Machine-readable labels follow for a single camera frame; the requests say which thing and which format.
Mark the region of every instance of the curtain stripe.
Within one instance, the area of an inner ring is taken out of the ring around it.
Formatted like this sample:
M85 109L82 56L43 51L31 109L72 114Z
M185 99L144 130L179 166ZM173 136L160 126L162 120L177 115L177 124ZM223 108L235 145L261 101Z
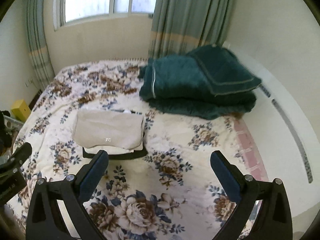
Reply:
M234 0L156 0L149 57L222 45Z
M45 90L55 74L45 40L43 2L44 0L26 1L26 32L29 58L41 89Z

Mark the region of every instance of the window sill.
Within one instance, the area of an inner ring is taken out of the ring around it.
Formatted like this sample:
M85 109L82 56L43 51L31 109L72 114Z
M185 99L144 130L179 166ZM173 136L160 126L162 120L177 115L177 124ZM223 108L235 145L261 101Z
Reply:
M84 17L84 18L80 18L80 19L66 22L63 26L59 26L54 31L57 31L63 27L74 26L74 25L78 25L78 24L82 24L82 23L112 20L112 19L119 19L119 18L129 18L129 17L148 17L150 20L152 20L153 14L151 14L151 13L131 13L131 14L129 14L129 13L114 13L114 14L88 16L88 17Z

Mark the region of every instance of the dark green blanket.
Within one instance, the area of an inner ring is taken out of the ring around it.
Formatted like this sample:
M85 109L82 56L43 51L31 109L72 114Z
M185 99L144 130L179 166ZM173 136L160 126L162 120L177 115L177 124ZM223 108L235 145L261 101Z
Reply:
M209 120L250 112L256 101L251 90L261 84L228 50L210 45L185 56L150 59L140 77L140 96L151 107Z

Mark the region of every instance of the window frame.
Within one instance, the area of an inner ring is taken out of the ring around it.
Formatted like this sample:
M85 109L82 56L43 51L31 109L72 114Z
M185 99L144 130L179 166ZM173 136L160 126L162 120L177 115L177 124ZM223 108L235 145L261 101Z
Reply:
M110 0L109 2L109 13L87 16L79 19L74 19L72 21L66 22L65 19L65 0L53 0L53 21L54 30L63 26L70 26L79 23L91 22L96 20L114 19L114 18L125 18L130 16L147 16L148 18L153 18L153 13L146 12L134 12L132 13L132 1L129 0L128 12L114 12L114 2L115 0Z

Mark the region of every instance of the folded beige cloth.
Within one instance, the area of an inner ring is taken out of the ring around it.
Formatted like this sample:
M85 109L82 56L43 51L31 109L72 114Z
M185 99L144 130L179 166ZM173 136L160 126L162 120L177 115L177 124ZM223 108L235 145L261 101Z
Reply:
M78 111L72 136L85 148L105 145L127 150L141 147L142 137L143 115L87 109Z

